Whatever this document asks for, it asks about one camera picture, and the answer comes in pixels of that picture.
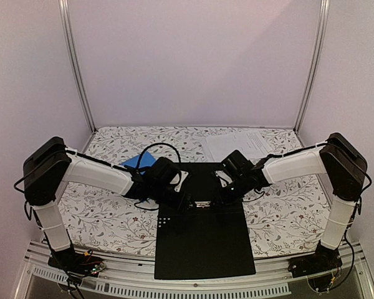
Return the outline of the blue ring binder folder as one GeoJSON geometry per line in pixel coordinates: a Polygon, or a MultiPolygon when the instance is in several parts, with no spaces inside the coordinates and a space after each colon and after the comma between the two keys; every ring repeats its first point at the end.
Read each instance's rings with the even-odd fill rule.
{"type": "Polygon", "coordinates": [[[126,174],[133,174],[135,169],[149,168],[153,166],[156,159],[149,153],[146,152],[140,157],[140,154],[120,163],[118,166],[113,168],[126,174]]]}

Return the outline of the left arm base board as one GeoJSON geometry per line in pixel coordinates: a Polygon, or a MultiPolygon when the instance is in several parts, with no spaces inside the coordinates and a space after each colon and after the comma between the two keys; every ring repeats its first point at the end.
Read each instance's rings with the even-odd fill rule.
{"type": "Polygon", "coordinates": [[[92,250],[78,253],[74,248],[53,251],[48,265],[81,277],[97,277],[101,271],[106,269],[103,259],[95,256],[92,250]]]}

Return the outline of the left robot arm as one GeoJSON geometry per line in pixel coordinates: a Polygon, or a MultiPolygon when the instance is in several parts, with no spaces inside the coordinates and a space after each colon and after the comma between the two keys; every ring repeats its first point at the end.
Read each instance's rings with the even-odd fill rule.
{"type": "Polygon", "coordinates": [[[146,152],[144,149],[133,165],[111,164],[68,148],[55,136],[25,160],[23,176],[13,188],[24,195],[56,260],[66,270],[75,270],[80,257],[55,203],[57,190],[64,183],[97,187],[128,199],[152,199],[176,212],[187,210],[191,196],[181,190],[188,177],[181,163],[160,157],[151,165],[143,165],[146,152]]]}

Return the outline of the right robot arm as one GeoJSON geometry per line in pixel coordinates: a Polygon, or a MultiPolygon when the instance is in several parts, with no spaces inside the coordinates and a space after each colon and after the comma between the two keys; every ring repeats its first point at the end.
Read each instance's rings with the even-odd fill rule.
{"type": "Polygon", "coordinates": [[[221,187],[225,203],[242,199],[250,191],[306,176],[324,177],[332,200],[320,250],[310,258],[316,272],[333,263],[332,250],[339,248],[347,230],[362,212],[362,194],[372,185],[364,156],[341,134],[332,133],[325,141],[287,153],[268,154],[253,163],[235,149],[220,163],[229,181],[221,187]]]}

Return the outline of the teal box with label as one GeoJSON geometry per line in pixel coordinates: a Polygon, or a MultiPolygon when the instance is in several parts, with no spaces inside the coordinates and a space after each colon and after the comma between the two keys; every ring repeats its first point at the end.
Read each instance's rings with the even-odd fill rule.
{"type": "Polygon", "coordinates": [[[201,280],[254,275],[256,268],[242,201],[219,202],[218,163],[182,163],[189,172],[182,191],[208,207],[180,214],[165,205],[158,213],[157,280],[201,280]]]}

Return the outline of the right arm base board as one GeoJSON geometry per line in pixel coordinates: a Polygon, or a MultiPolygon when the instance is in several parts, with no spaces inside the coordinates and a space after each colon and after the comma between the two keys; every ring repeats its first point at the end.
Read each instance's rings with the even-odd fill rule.
{"type": "Polygon", "coordinates": [[[338,249],[318,248],[313,254],[295,257],[288,261],[287,270],[294,278],[326,272],[342,266],[338,249]]]}

